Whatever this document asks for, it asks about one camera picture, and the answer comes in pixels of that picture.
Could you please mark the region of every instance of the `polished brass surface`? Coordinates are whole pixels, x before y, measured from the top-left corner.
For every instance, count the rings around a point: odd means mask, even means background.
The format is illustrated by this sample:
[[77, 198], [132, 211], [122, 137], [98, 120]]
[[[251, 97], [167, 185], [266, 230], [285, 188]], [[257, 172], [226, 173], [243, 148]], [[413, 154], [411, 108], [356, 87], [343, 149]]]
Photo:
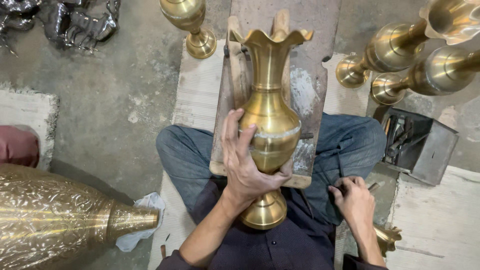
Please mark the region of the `polished brass surface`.
[[165, 17], [177, 28], [189, 31], [186, 47], [198, 59], [211, 56], [216, 49], [212, 31], [200, 28], [205, 18], [205, 0], [160, 0]]
[[335, 73], [336, 79], [344, 87], [358, 88], [367, 82], [371, 71], [361, 56], [350, 55], [338, 63]]
[[[253, 65], [252, 95], [243, 106], [239, 131], [250, 124], [258, 127], [251, 144], [251, 154], [258, 170], [273, 174], [292, 156], [301, 134], [298, 115], [282, 98], [282, 74], [285, 61], [293, 46], [311, 40], [313, 32], [296, 30], [289, 34], [278, 30], [269, 37], [262, 30], [251, 30], [243, 38], [236, 31], [230, 40], [248, 48]], [[280, 191], [258, 198], [243, 213], [240, 220], [255, 229], [270, 229], [279, 225], [287, 214], [287, 205]]]
[[2, 269], [60, 268], [83, 250], [155, 228], [158, 218], [62, 176], [0, 165]]
[[347, 88], [357, 88], [367, 81], [369, 70], [384, 73], [408, 68], [428, 40], [424, 34], [426, 25], [422, 19], [414, 25], [384, 26], [367, 44], [362, 57], [348, 56], [338, 63], [338, 82]]
[[430, 0], [420, 17], [428, 22], [426, 36], [458, 44], [480, 33], [480, 0]]
[[405, 78], [382, 74], [372, 83], [371, 96], [379, 104], [399, 102], [406, 89], [427, 96], [444, 96], [467, 87], [480, 72], [480, 50], [469, 53], [455, 47], [434, 51], [426, 60], [412, 66]]
[[400, 232], [402, 230], [394, 227], [391, 230], [384, 229], [377, 224], [373, 225], [377, 234], [378, 246], [384, 258], [387, 257], [387, 251], [395, 251], [395, 242], [402, 240]]

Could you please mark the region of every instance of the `person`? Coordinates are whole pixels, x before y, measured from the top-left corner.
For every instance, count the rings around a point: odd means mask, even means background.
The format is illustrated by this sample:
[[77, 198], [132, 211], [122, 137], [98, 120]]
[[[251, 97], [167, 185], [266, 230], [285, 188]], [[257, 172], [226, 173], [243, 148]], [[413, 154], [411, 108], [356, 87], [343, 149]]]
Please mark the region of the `person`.
[[223, 124], [226, 181], [209, 171], [211, 132], [172, 125], [159, 133], [156, 147], [163, 167], [197, 227], [157, 269], [330, 270], [334, 246], [329, 236], [343, 218], [360, 255], [345, 255], [343, 269], [386, 269], [373, 228], [375, 201], [363, 180], [384, 153], [380, 124], [367, 117], [323, 114], [312, 184], [304, 190], [313, 219], [299, 192], [282, 187], [287, 217], [261, 231], [237, 217], [255, 198], [292, 177], [292, 161], [273, 175], [259, 172], [249, 152], [257, 127], [239, 136], [242, 115], [242, 109], [232, 110]]

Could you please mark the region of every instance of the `worn wooden plank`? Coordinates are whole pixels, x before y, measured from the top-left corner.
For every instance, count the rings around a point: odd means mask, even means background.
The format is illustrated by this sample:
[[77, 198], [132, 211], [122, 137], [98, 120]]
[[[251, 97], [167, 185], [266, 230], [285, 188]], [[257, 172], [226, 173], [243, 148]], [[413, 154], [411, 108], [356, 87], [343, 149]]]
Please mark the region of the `worn wooden plank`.
[[[302, 122], [303, 133], [313, 133], [314, 139], [300, 141], [294, 153], [294, 174], [311, 176], [318, 130], [322, 119], [327, 70], [322, 60], [333, 54], [340, 0], [232, 0], [230, 15], [237, 16], [243, 29], [271, 29], [275, 11], [288, 9], [290, 29], [314, 30], [312, 41], [294, 49], [290, 57], [291, 104]], [[216, 130], [211, 160], [222, 162], [219, 133], [223, 119], [234, 108], [229, 59], [225, 59], [217, 109]]]

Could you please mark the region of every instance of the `vase neck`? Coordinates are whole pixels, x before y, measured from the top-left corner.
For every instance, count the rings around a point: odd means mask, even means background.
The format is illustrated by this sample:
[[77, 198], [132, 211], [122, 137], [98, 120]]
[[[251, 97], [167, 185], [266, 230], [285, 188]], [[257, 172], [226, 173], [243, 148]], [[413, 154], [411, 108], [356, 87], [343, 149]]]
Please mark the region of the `vase neck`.
[[248, 44], [253, 65], [253, 89], [260, 92], [276, 92], [282, 88], [285, 61], [291, 46]]
[[113, 241], [127, 233], [156, 228], [159, 212], [115, 202], [108, 219], [107, 240]]

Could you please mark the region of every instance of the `white cloth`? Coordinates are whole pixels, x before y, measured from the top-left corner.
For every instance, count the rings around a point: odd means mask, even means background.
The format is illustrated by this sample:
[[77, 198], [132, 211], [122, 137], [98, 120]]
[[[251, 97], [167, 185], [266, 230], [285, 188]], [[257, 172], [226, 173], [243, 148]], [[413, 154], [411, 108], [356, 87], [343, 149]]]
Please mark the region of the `white cloth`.
[[165, 209], [165, 202], [157, 192], [152, 192], [144, 196], [142, 199], [137, 200], [133, 206], [158, 209], [160, 210], [160, 217], [158, 218], [158, 225], [156, 228], [120, 236], [117, 239], [116, 245], [123, 252], [132, 251], [137, 246], [137, 243], [140, 241], [140, 239], [146, 239], [150, 237], [158, 228], [160, 228], [163, 219], [163, 210]]

